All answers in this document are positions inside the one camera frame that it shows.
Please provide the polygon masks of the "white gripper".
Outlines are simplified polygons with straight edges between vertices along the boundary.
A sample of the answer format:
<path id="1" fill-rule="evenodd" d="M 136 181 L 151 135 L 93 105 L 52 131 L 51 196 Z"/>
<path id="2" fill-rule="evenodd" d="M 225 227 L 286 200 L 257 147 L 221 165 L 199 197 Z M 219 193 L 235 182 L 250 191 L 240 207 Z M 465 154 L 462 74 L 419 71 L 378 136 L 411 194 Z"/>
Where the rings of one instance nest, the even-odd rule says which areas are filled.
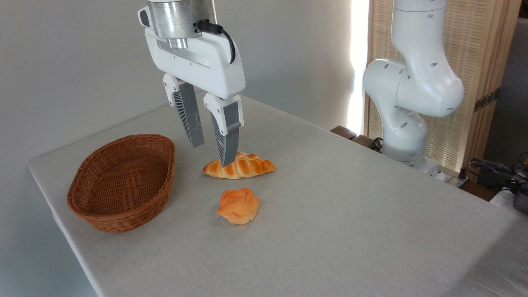
<path id="1" fill-rule="evenodd" d="M 245 89 L 246 81 L 240 56 L 237 54 L 230 64 L 230 44 L 224 35 L 203 33 L 188 39 L 186 49 L 175 49 L 152 29 L 144 32 L 153 62 L 166 73 L 163 83 L 169 105 L 176 108 L 192 147 L 205 142 L 194 90 L 197 86 L 209 92 L 204 96 L 204 105 L 211 115 L 221 165 L 234 162 L 239 128 L 244 126 L 238 94 Z"/>

